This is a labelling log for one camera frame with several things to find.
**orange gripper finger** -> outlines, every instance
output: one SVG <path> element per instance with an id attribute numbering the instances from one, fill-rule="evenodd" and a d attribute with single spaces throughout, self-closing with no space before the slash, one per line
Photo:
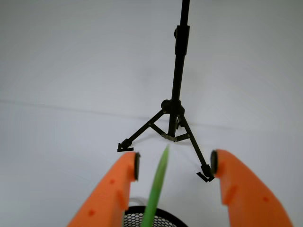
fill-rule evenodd
<path id="1" fill-rule="evenodd" d="M 222 204 L 232 227 L 291 227 L 280 201 L 240 160 L 226 150 L 211 156 L 212 172 L 220 179 Z"/>
<path id="2" fill-rule="evenodd" d="M 121 156 L 99 182 L 68 227 L 121 227 L 130 183 L 138 179 L 139 153 Z"/>

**tripod pole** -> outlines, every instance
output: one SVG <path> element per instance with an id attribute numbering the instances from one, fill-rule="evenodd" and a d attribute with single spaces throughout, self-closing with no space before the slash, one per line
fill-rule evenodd
<path id="1" fill-rule="evenodd" d="M 176 46 L 175 46 L 175 70 L 174 70 L 174 82 L 172 87 L 171 101 L 175 104 L 181 103 L 180 92 L 182 83 L 182 74 L 184 59 L 187 53 L 187 43 L 189 37 L 189 26 L 187 25 L 189 12 L 189 0 L 182 1 L 181 20 L 180 25 L 177 26 L 175 31 Z M 168 135 L 175 137 L 177 128 L 177 115 L 171 113 L 169 117 L 169 132 Z"/>

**white wall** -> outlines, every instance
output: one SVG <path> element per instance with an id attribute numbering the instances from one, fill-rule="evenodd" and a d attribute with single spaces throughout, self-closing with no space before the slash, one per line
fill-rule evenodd
<path id="1" fill-rule="evenodd" d="M 181 0 L 10 0 L 0 100 L 150 117 L 169 99 Z M 188 121 L 302 127 L 303 4 L 193 0 L 181 93 Z"/>

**tripod stand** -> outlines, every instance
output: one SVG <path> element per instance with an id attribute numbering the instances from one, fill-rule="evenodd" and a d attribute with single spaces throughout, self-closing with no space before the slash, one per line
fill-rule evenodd
<path id="1" fill-rule="evenodd" d="M 176 60 L 175 60 L 174 82 L 173 82 L 171 100 L 164 100 L 161 104 L 161 110 L 155 116 L 153 116 L 145 125 L 143 125 L 130 138 L 125 139 L 122 143 L 119 143 L 118 152 L 134 150 L 133 148 L 128 148 L 128 147 L 131 146 L 132 142 L 149 127 L 154 129 L 162 137 L 174 142 L 190 139 L 198 155 L 198 158 L 202 164 L 201 168 L 204 173 L 203 175 L 202 173 L 199 172 L 197 173 L 197 175 L 200 176 L 205 182 L 210 182 L 213 180 L 214 176 L 211 173 L 210 166 L 205 162 L 203 155 L 200 151 L 200 148 L 196 142 L 196 139 L 184 117 L 185 110 L 181 105 L 181 101 L 180 101 L 184 58 L 187 53 L 187 44 L 189 37 L 189 26 L 187 25 L 188 11 L 189 11 L 189 0 L 183 0 L 180 25 L 178 25 L 175 30 Z M 154 124 L 164 114 L 170 114 L 169 131 L 167 134 Z M 186 133 L 180 136 L 176 136 L 175 133 L 176 130 L 179 128 L 179 126 L 184 127 Z"/>

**black mesh basket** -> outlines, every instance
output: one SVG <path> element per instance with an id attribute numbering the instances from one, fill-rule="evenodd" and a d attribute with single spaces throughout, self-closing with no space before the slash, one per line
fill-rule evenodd
<path id="1" fill-rule="evenodd" d="M 124 215 L 124 227 L 141 227 L 145 206 L 129 207 Z M 187 227 L 180 219 L 172 214 L 157 209 L 153 227 Z"/>

